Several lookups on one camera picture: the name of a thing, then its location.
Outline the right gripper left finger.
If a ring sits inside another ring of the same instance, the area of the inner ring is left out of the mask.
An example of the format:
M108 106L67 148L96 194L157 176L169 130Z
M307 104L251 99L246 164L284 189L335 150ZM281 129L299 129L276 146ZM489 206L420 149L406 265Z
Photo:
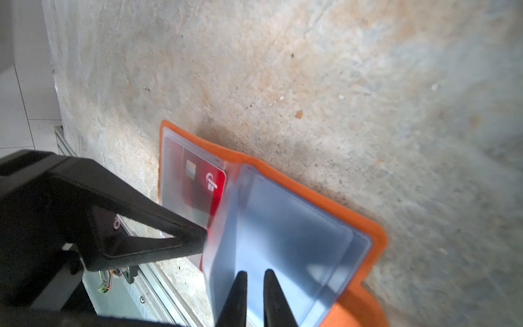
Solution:
M247 285L247 272L240 271L218 317L217 327L246 327Z

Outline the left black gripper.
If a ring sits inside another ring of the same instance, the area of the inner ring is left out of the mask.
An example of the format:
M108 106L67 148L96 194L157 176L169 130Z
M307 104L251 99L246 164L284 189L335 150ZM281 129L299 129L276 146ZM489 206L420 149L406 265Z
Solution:
M168 234L131 236L124 217ZM87 158L22 150L1 159L1 324L78 311L84 272L203 252L207 232Z

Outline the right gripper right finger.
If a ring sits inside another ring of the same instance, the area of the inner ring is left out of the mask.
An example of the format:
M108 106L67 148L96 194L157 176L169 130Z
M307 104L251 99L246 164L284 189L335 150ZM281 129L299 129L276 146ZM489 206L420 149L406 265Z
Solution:
M264 326L297 327L281 285L272 269L264 274Z

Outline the red VIP card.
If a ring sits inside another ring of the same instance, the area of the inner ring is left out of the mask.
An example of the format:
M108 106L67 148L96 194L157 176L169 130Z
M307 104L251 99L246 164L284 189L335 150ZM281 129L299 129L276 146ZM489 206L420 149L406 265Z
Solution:
M170 130L163 130L159 167L159 201L170 211L204 228L208 245L188 260L207 269L225 231L222 198L227 184L224 161Z

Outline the orange leather card holder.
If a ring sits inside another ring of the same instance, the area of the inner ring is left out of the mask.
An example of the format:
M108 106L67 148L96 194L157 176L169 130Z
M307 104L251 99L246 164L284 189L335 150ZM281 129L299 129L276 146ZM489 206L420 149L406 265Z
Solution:
M218 317L233 281L247 272L247 320L264 323L264 274L272 269L299 326L387 326L381 305L362 286L388 237L376 222L295 182L267 163L170 130L224 161L226 233L203 272Z

